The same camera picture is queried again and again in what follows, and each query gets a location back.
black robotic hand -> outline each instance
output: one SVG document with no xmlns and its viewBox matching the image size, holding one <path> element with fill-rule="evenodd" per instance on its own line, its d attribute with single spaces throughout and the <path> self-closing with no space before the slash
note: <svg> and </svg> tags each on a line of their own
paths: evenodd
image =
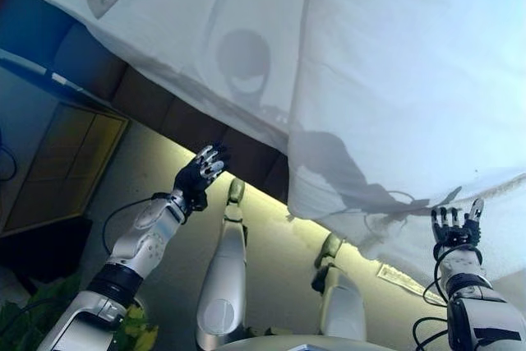
<svg viewBox="0 0 526 351">
<path fill-rule="evenodd" d="M 476 247 L 480 241 L 480 217 L 482 209 L 484 208 L 484 200 L 477 199 L 473 202 L 470 213 L 464 214 L 464 224 L 460 226 L 459 211 L 455 208 L 451 209 L 451 216 L 453 217 L 452 226 L 447 219 L 447 209 L 440 208 L 441 224 L 437 218 L 435 209 L 431 211 L 431 223 L 433 227 L 433 234 L 435 235 L 435 258 L 438 250 L 441 247 L 456 247 L 462 244 L 470 244 Z"/>
<path fill-rule="evenodd" d="M 206 188 L 228 168 L 229 155 L 221 144 L 205 147 L 175 177 L 173 189 L 178 189 L 190 211 L 203 211 L 208 206 Z"/>
</svg>

cabinet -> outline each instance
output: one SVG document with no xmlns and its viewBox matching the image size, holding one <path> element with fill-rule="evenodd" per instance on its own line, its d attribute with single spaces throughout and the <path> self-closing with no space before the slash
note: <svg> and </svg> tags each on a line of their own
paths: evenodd
<svg viewBox="0 0 526 351">
<path fill-rule="evenodd" d="M 35 145 L 31 155 L 19 145 L 27 166 L 19 175 L 23 179 L 10 186 L 11 201 L 3 205 L 0 237 L 82 215 L 127 125 L 125 118 L 112 113 L 61 100 L 52 103 L 51 111 L 46 109 L 47 125 L 19 122 L 20 130 L 12 133 L 13 139 L 23 139 L 24 127 L 43 129 L 35 135 L 39 142 L 28 140 L 28 145 Z M 9 122 L 3 124 L 9 128 Z"/>
</svg>

mattress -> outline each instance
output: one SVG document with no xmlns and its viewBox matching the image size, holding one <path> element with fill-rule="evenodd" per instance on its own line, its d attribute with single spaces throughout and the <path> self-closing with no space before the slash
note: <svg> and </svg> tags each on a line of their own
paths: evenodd
<svg viewBox="0 0 526 351">
<path fill-rule="evenodd" d="M 304 0 L 45 0 L 191 106 L 286 152 Z"/>
</svg>

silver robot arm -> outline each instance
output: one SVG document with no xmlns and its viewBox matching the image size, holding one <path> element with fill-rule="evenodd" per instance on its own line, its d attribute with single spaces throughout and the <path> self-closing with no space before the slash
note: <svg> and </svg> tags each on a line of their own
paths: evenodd
<svg viewBox="0 0 526 351">
<path fill-rule="evenodd" d="M 245 337 L 245 267 L 247 229 L 239 207 L 244 183 L 234 179 L 214 256 L 197 307 L 197 345 L 211 351 Z"/>
<path fill-rule="evenodd" d="M 175 178 L 171 193 L 156 193 L 122 235 L 102 270 L 81 291 L 38 351 L 106 351 L 142 281 L 161 262 L 169 240 L 194 210 L 207 206 L 205 189 L 227 168 L 219 145 L 201 151 Z"/>
<path fill-rule="evenodd" d="M 436 210 L 431 213 L 434 255 L 441 271 L 439 291 L 448 301 L 450 347 L 460 351 L 525 350 L 526 320 L 484 277 L 482 254 L 476 248 L 482 209 L 483 201 L 477 199 L 462 227 L 456 209 L 451 210 L 452 226 L 445 208 L 440 209 L 441 224 Z"/>
</svg>

green plant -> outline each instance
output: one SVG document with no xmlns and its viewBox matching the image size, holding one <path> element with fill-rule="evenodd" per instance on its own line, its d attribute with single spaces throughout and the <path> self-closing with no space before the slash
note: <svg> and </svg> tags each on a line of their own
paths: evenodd
<svg viewBox="0 0 526 351">
<path fill-rule="evenodd" d="M 23 313 L 15 303 L 7 302 L 0 310 L 0 351 L 34 351 L 78 293 L 80 276 L 44 286 L 30 298 L 27 306 L 38 305 Z M 131 306 L 113 337 L 119 351 L 150 351 L 155 343 L 157 326 L 148 323 L 144 310 Z"/>
</svg>

